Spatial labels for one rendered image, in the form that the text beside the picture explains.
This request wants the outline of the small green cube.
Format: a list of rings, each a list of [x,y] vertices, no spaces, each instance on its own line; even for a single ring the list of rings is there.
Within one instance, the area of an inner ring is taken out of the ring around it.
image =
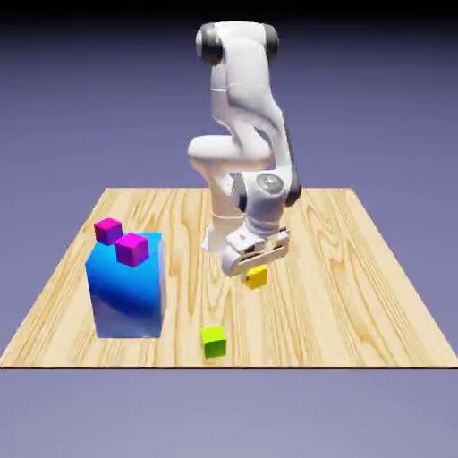
[[[200,340],[206,359],[222,357],[226,354],[225,331],[221,325],[202,327]]]

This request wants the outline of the small yellow cube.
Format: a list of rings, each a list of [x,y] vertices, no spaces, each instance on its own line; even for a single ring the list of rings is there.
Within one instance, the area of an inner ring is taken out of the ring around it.
[[[244,284],[250,289],[257,289],[267,284],[267,265],[257,266],[247,271]]]

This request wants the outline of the small magenta cube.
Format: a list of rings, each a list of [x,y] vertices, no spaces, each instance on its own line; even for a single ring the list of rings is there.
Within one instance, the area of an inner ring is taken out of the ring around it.
[[[115,244],[116,260],[129,267],[137,267],[149,256],[148,238],[136,233],[127,233]]]
[[[94,224],[96,240],[106,246],[115,244],[123,236],[122,223],[111,217]]]

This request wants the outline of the large blue box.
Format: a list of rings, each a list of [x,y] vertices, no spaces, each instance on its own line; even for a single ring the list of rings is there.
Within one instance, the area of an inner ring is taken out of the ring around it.
[[[89,296],[99,338],[158,338],[167,296],[164,239],[143,233],[149,256],[136,267],[116,259],[115,246],[97,242],[86,264]]]

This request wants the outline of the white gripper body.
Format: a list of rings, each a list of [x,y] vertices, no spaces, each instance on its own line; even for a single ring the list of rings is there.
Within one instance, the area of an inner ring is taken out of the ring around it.
[[[281,228],[267,237],[238,228],[226,237],[222,270],[227,276],[245,275],[254,267],[283,258],[289,250],[289,231]]]

